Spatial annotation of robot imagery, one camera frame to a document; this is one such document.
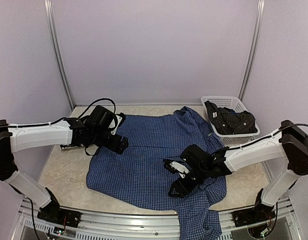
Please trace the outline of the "blue checked long sleeve shirt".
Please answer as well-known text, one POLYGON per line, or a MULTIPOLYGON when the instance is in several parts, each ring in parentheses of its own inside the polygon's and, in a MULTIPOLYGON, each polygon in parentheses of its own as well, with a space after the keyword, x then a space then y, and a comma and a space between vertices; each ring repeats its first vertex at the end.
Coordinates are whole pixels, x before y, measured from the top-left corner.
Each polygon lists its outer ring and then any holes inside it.
POLYGON ((227 193, 225 177, 209 178, 184 198, 168 195, 178 178, 164 161, 179 161, 189 145, 208 153, 222 148, 210 124, 183 107, 164 116, 127 115, 117 133, 128 139, 122 154, 104 147, 91 159, 86 177, 89 189, 143 209, 178 213, 180 239, 214 240, 222 231, 218 214, 210 210, 227 193))

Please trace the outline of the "white plastic laundry basket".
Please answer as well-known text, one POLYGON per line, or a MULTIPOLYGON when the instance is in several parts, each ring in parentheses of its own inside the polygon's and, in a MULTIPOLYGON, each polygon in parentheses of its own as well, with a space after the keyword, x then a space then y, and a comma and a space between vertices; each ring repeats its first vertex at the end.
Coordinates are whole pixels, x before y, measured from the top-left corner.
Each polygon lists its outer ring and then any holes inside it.
POLYGON ((257 123, 255 123, 255 128, 257 129, 255 133, 220 134, 208 116, 207 107, 205 105, 205 102, 207 101, 214 103, 219 108, 228 108, 230 110, 233 110, 233 112, 236 114, 241 113, 243 111, 247 111, 247 108, 244 106, 244 104, 241 102, 239 98, 234 97, 234 96, 202 96, 201 97, 201 102, 204 108, 206 118, 209 121, 214 133, 221 139, 221 141, 223 142, 225 146, 235 146, 239 144, 244 144, 246 142, 254 140, 256 137, 260 135, 261 131, 257 123))

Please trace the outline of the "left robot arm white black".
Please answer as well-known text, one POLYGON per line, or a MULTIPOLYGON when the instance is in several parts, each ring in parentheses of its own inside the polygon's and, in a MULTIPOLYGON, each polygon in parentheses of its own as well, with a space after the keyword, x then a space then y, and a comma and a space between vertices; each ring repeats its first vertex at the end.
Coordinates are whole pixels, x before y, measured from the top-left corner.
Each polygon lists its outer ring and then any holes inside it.
POLYGON ((89 115, 62 117, 54 122, 11 125, 0 120, 0 181, 8 183, 39 206, 42 219, 60 222, 64 209, 50 190, 17 166, 14 153, 51 145, 85 149, 95 145, 122 154, 128 147, 128 139, 116 131, 125 119, 124 113, 116 114, 97 105, 89 115))

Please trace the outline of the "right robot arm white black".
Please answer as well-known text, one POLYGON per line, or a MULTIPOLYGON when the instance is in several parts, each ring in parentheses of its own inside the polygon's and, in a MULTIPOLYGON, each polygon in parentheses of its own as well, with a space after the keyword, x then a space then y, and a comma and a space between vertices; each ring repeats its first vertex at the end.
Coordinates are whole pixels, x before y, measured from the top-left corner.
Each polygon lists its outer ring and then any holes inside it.
POLYGON ((235 213, 239 220, 246 217, 254 222, 273 217, 273 208, 280 197, 300 177, 308 175, 308 134, 302 127, 308 127, 308 124, 285 120, 278 129, 264 137, 238 146, 224 147, 211 154, 195 144, 188 146, 180 155, 184 164, 169 159, 164 161, 165 169, 180 175, 171 184, 168 195, 183 198, 210 177, 215 179, 247 166, 286 158, 287 165, 259 191, 254 206, 235 213))

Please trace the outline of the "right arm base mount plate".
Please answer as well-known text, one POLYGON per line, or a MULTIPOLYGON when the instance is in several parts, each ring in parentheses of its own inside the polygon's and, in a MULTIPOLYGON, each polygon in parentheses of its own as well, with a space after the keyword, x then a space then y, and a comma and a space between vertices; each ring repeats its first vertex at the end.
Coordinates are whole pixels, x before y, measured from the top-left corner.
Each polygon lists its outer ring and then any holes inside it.
POLYGON ((256 209, 255 207, 232 212, 235 227, 242 227, 267 221, 276 217, 272 208, 256 209))

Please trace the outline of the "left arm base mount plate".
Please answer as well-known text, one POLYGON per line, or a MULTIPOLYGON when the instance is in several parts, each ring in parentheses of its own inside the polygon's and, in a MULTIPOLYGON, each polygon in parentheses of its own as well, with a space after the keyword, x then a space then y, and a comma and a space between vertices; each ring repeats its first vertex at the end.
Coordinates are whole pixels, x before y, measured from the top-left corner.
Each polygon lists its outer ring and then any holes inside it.
POLYGON ((82 213, 64 208, 42 208, 37 214, 38 219, 57 225, 77 228, 82 213))

